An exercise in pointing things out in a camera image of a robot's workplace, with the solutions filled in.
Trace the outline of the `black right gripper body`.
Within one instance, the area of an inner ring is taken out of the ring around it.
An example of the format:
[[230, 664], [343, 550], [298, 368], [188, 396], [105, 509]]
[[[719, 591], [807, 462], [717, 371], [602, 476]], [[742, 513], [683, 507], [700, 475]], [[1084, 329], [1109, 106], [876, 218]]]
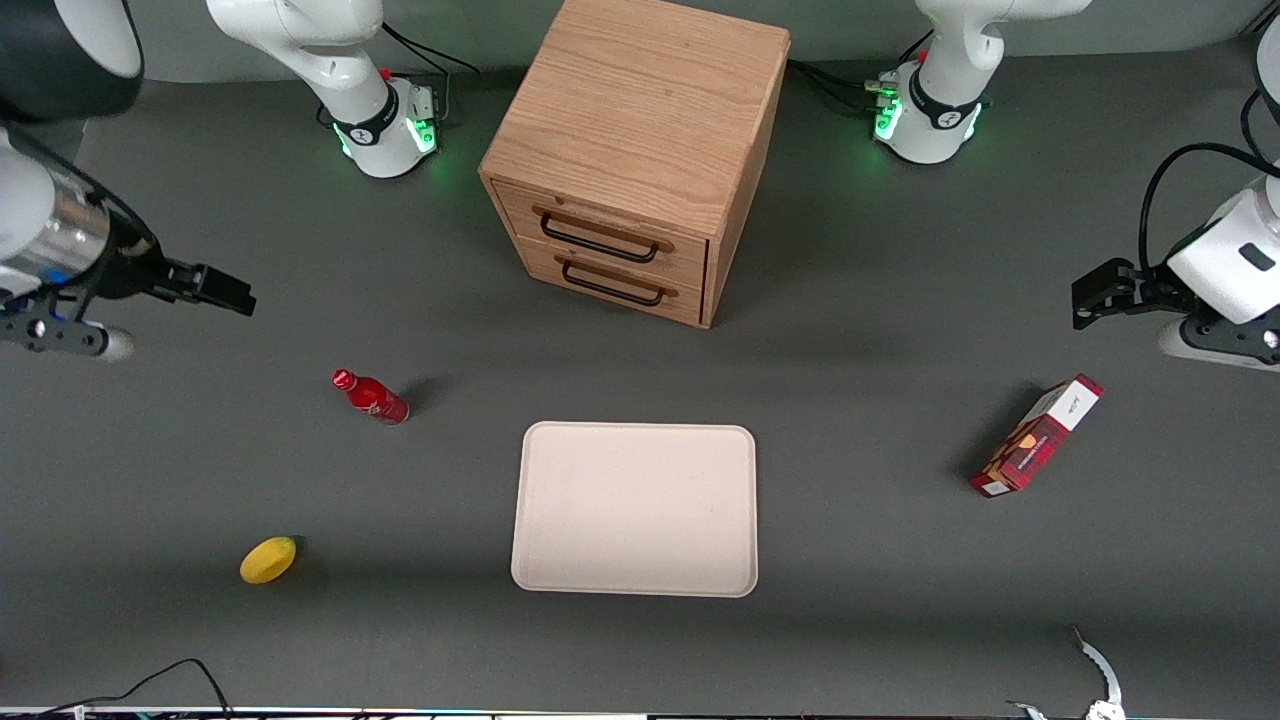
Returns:
[[129, 222], [113, 222], [106, 252], [86, 281], [86, 302], [145, 293], [174, 304], [177, 296], [166, 286], [169, 275], [170, 264], [154, 233]]

